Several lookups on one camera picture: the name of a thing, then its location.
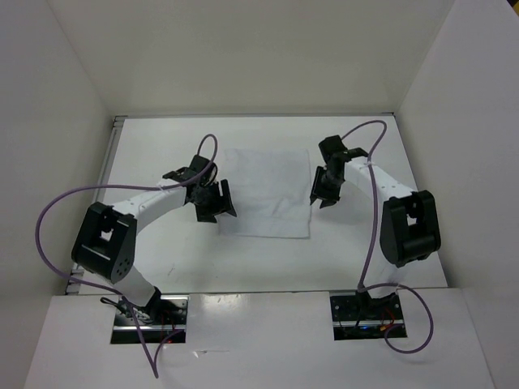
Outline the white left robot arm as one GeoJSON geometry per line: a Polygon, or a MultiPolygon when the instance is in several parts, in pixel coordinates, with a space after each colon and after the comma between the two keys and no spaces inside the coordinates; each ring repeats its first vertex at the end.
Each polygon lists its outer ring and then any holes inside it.
{"type": "Polygon", "coordinates": [[[229,182],[218,180],[217,174],[214,162],[196,155],[189,166],[164,174],[155,190],[114,204],[95,202],[86,211],[72,248],[72,260],[122,292],[140,322],[156,322],[173,306],[134,265],[138,234],[188,203],[195,206],[199,222],[216,223],[221,214],[235,217],[229,182]]]}

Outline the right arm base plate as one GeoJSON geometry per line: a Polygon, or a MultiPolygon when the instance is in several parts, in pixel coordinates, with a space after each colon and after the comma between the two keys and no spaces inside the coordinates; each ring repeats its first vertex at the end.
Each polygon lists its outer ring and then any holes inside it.
{"type": "Polygon", "coordinates": [[[382,298],[356,293],[331,294],[329,297],[335,341],[406,338],[400,298],[391,293],[382,298]]]}

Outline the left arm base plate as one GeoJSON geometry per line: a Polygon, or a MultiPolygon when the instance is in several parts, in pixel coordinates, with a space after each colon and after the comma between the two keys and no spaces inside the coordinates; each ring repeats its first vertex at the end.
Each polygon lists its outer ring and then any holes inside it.
{"type": "Polygon", "coordinates": [[[138,344],[136,323],[146,343],[159,344],[166,340],[168,344],[183,344],[186,341],[187,295],[162,296],[157,313],[148,314],[142,309],[134,309],[136,320],[122,299],[114,301],[102,297],[100,302],[115,309],[111,344],[138,344]]]}

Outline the white fabric skirt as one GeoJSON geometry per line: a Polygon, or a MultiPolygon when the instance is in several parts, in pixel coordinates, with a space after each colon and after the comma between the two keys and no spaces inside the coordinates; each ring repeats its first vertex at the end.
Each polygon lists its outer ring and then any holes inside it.
{"type": "Polygon", "coordinates": [[[236,216],[218,217],[219,234],[307,239],[311,221],[308,151],[224,150],[236,216]]]}

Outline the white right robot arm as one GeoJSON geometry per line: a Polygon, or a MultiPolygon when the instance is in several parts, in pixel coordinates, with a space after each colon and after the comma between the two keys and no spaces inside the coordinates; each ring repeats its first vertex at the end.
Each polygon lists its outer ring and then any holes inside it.
{"type": "Polygon", "coordinates": [[[320,207],[340,201],[344,183],[356,186],[375,203],[375,236],[368,244],[371,260],[361,270],[362,286],[400,284],[412,263],[427,259],[440,248],[435,199],[428,190],[413,190],[368,159],[360,147],[348,149],[333,135],[319,143],[324,165],[316,168],[310,201],[320,207]]]}

